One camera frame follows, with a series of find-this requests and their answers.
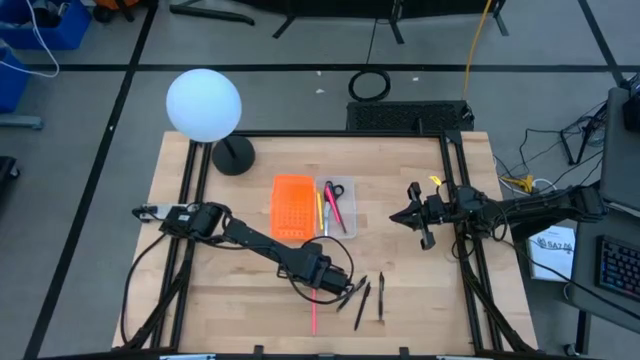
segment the black pen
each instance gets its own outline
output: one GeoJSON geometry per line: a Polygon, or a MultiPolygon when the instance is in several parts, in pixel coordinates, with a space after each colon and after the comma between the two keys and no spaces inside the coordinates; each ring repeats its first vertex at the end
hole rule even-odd
{"type": "Polygon", "coordinates": [[[382,293],[384,292],[384,276],[380,271],[380,286],[378,287],[378,320],[382,321],[382,313],[384,312],[384,303],[382,300],[382,293]]]}
{"type": "Polygon", "coordinates": [[[343,307],[345,307],[345,305],[347,305],[347,303],[349,302],[349,300],[351,300],[351,298],[353,297],[353,295],[358,292],[358,290],[360,290],[360,288],[362,288],[364,286],[364,283],[367,281],[367,275],[363,276],[362,279],[360,279],[360,281],[358,282],[358,285],[356,285],[355,288],[353,288],[353,291],[351,292],[351,294],[349,294],[349,296],[347,296],[346,298],[344,298],[344,300],[342,300],[342,302],[340,303],[340,305],[338,305],[338,308],[336,309],[336,312],[342,310],[343,307]]]}
{"type": "Polygon", "coordinates": [[[358,310],[358,317],[356,318],[356,325],[353,327],[353,331],[358,330],[358,326],[360,325],[360,319],[362,318],[362,311],[364,311],[364,305],[367,303],[367,297],[369,296],[369,292],[371,292],[371,283],[367,283],[367,287],[364,288],[364,294],[362,295],[362,302],[360,303],[360,310],[358,310]]]}

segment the gray floor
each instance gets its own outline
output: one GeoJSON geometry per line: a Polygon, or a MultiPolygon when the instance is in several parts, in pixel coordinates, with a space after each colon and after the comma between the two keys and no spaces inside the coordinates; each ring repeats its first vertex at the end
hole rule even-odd
{"type": "MultiPolygon", "coordinates": [[[[636,0],[589,0],[619,64],[639,65],[634,20],[636,0]]],[[[172,15],[162,4],[141,64],[364,63],[373,20],[297,19],[279,39],[284,20],[224,0],[208,7],[254,17],[255,27],[172,15]]],[[[55,52],[62,64],[128,64],[146,10],[137,19],[92,23],[83,45],[55,52]]],[[[511,36],[488,20],[475,63],[489,65],[604,65],[605,60],[575,0],[509,0],[503,12],[511,36]]],[[[406,44],[376,25],[372,63],[463,64],[479,16],[402,21],[406,44]]],[[[39,52],[18,51],[26,63],[46,63],[39,52]]],[[[163,131],[171,128],[164,96],[178,72],[137,72],[122,111],[69,276],[41,356],[103,351],[110,347],[122,286],[139,224],[130,210],[149,192],[163,131]]],[[[242,129],[343,129],[352,72],[228,72],[243,98],[242,129]]],[[[40,132],[0,129],[0,154],[20,161],[22,177],[3,199],[0,214],[1,359],[22,357],[53,270],[69,233],[98,144],[120,89],[122,72],[65,71],[54,80],[32,78],[17,113],[40,115],[40,132]]],[[[455,100],[460,72],[392,72],[387,100],[455,100]]],[[[519,162],[524,128],[560,129],[606,98],[609,73],[472,73],[469,103],[476,130],[487,131],[496,155],[519,162]]],[[[363,77],[366,95],[383,85],[363,77]]],[[[534,134],[531,156],[557,141],[534,134]]],[[[578,137],[571,139],[577,146],[578,137]]],[[[588,148],[587,156],[598,149],[588,148]]],[[[560,186],[583,181],[596,161],[565,176],[560,186]]],[[[568,169],[560,147],[530,164],[536,177],[555,179],[568,169]]],[[[596,180],[598,172],[587,180],[596,180]]],[[[566,305],[558,284],[526,279],[529,305],[542,349],[561,353],[575,337],[577,310],[566,305]]],[[[640,336],[595,319],[591,354],[628,359],[640,336]]]]}

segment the black lamp base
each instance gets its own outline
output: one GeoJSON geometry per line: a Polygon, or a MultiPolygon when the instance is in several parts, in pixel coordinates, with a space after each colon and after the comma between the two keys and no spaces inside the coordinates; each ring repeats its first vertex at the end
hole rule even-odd
{"type": "Polygon", "coordinates": [[[227,136],[211,151],[211,161],[225,175],[240,175],[249,170],[255,160],[253,145],[242,136],[227,136]]]}

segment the blue bin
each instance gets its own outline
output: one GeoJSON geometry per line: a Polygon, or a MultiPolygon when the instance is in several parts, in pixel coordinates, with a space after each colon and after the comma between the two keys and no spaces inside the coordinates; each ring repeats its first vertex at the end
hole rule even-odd
{"type": "MultiPolygon", "coordinates": [[[[23,2],[26,7],[26,0],[4,0],[14,4],[15,17],[13,14],[4,14],[0,20],[8,23],[25,23],[31,20],[31,13],[27,7],[27,18],[25,19],[24,9],[18,2],[23,2]]],[[[40,35],[44,43],[50,50],[71,50],[77,49],[82,43],[89,23],[91,22],[91,14],[82,5],[80,0],[51,0],[54,4],[60,6],[60,4],[68,2],[69,8],[64,13],[60,24],[56,28],[38,28],[40,35]]],[[[31,27],[24,28],[0,28],[0,38],[9,44],[14,49],[33,49],[42,50],[42,45],[36,39],[33,29],[31,27]]]]}
{"type": "MultiPolygon", "coordinates": [[[[25,69],[6,47],[0,47],[0,60],[9,65],[25,69]]],[[[0,64],[0,113],[14,112],[27,86],[29,74],[0,64]]]]}

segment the black mat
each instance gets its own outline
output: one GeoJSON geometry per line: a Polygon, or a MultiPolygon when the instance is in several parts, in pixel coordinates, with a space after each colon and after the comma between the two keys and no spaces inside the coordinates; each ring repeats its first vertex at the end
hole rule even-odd
{"type": "Polygon", "coordinates": [[[473,131],[466,101],[352,102],[347,106],[348,130],[473,131]]]}

